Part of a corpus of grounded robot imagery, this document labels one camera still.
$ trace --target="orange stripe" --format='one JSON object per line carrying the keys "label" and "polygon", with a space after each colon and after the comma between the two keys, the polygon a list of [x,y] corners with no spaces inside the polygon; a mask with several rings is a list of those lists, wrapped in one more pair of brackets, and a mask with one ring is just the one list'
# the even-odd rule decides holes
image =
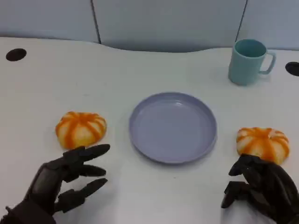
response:
{"label": "orange stripe", "polygon": [[92,113],[88,113],[85,115],[85,120],[86,121],[92,121],[94,118],[93,114]]}
{"label": "orange stripe", "polygon": [[271,140],[281,144],[282,148],[285,150],[285,156],[286,157],[289,155],[290,149],[289,149],[288,145],[283,140],[281,140],[277,137],[273,137],[273,138],[271,138]]}
{"label": "orange stripe", "polygon": [[262,160],[266,161],[275,161],[275,155],[274,155],[274,148],[268,139],[262,140],[264,149],[263,149],[263,155],[261,156]]}
{"label": "orange stripe", "polygon": [[105,132],[105,127],[99,121],[93,121],[93,123],[97,124],[101,130],[101,134],[103,135]]}
{"label": "orange stripe", "polygon": [[103,118],[102,118],[102,117],[100,117],[100,116],[97,116],[95,119],[99,119],[99,120],[103,121],[103,122],[106,124],[106,121],[105,121],[105,119],[103,119]]}
{"label": "orange stripe", "polygon": [[273,138],[283,139],[283,140],[285,140],[287,143],[289,143],[288,138],[285,137],[285,136],[274,136],[274,137],[271,137],[271,139],[273,139]]}
{"label": "orange stripe", "polygon": [[244,139],[246,137],[248,137],[248,135],[247,136],[239,136],[239,137],[237,137],[237,142],[241,141],[242,139]]}
{"label": "orange stripe", "polygon": [[67,130],[67,133],[65,135],[65,147],[73,149],[74,147],[74,142],[73,142],[73,135],[74,135],[74,130],[76,129],[78,123],[77,121],[71,121],[69,128]]}
{"label": "orange stripe", "polygon": [[243,127],[243,128],[241,128],[241,129],[239,130],[239,132],[240,132],[240,131],[250,132],[251,134],[254,133],[253,130],[252,130],[251,128],[248,128],[248,127]]}
{"label": "orange stripe", "polygon": [[100,139],[100,134],[97,132],[97,130],[94,129],[93,126],[91,126],[88,122],[85,123],[88,130],[93,134],[95,141],[98,141]]}
{"label": "orange stripe", "polygon": [[72,121],[72,118],[61,118],[60,122],[55,127],[55,132],[58,135],[58,131],[62,125],[64,125],[68,121]]}
{"label": "orange stripe", "polygon": [[93,118],[98,118],[99,117],[99,115],[97,113],[93,113],[92,115],[93,115]]}
{"label": "orange stripe", "polygon": [[269,128],[269,127],[268,127],[268,128],[266,129],[267,135],[269,135],[270,132],[271,132],[272,130],[273,130],[272,128]]}
{"label": "orange stripe", "polygon": [[260,135],[263,134],[263,131],[261,131],[260,128],[258,128],[258,127],[254,127],[253,129],[254,129],[254,131],[255,131],[255,136],[260,136]]}
{"label": "orange stripe", "polygon": [[74,118],[78,117],[77,113],[75,113],[74,111],[67,112],[67,114],[71,115]]}
{"label": "orange stripe", "polygon": [[276,130],[275,133],[277,133],[277,134],[283,134],[281,131],[278,131],[278,130]]}

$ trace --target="white wall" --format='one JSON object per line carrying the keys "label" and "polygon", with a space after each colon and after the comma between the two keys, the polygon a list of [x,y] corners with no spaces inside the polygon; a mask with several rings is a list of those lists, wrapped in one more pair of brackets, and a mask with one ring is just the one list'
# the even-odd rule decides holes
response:
{"label": "white wall", "polygon": [[299,0],[248,0],[238,39],[272,49],[299,49]]}
{"label": "white wall", "polygon": [[232,46],[246,0],[94,0],[101,42],[120,49]]}
{"label": "white wall", "polygon": [[90,0],[0,0],[0,36],[98,41]]}

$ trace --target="black circular hole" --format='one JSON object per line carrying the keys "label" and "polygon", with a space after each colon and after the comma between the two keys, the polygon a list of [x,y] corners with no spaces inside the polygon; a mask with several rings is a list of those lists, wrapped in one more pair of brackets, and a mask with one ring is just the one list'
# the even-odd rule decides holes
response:
{"label": "black circular hole", "polygon": [[11,51],[9,51],[6,54],[6,59],[9,60],[10,62],[16,62],[21,59],[23,59],[27,54],[27,51],[23,48],[16,48]]}
{"label": "black circular hole", "polygon": [[285,69],[293,76],[299,76],[299,63],[289,62],[285,65]]}

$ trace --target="panel seam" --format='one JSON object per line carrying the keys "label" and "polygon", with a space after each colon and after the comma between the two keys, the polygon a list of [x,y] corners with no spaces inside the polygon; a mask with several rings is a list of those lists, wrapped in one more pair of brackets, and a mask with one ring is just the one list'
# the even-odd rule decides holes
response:
{"label": "panel seam", "polygon": [[240,21],[240,25],[239,25],[239,28],[238,28],[237,36],[235,37],[235,42],[238,40],[239,32],[240,32],[240,29],[241,29],[241,26],[242,26],[242,22],[243,22],[243,18],[244,18],[244,14],[245,14],[245,11],[246,11],[248,1],[249,0],[246,0],[246,2],[245,2],[245,6],[244,6],[244,9],[243,9],[243,14],[242,14],[242,17],[241,17],[241,21]]}
{"label": "panel seam", "polygon": [[99,44],[102,44],[101,43],[101,38],[100,38],[100,33],[99,33],[99,26],[98,26],[97,16],[96,16],[94,4],[93,4],[93,0],[90,0],[90,5],[92,7],[93,22],[94,22],[95,30],[97,32],[98,42],[99,42]]}

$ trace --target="mug handle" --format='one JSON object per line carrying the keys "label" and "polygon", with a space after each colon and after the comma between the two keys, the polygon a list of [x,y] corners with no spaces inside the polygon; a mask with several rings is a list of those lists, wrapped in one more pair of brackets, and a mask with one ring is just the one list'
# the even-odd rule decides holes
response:
{"label": "mug handle", "polygon": [[268,52],[267,54],[272,55],[272,61],[271,61],[269,68],[266,71],[259,71],[259,73],[263,74],[263,75],[268,75],[272,71],[272,69],[275,65],[275,62],[276,62],[276,54],[274,52]]}

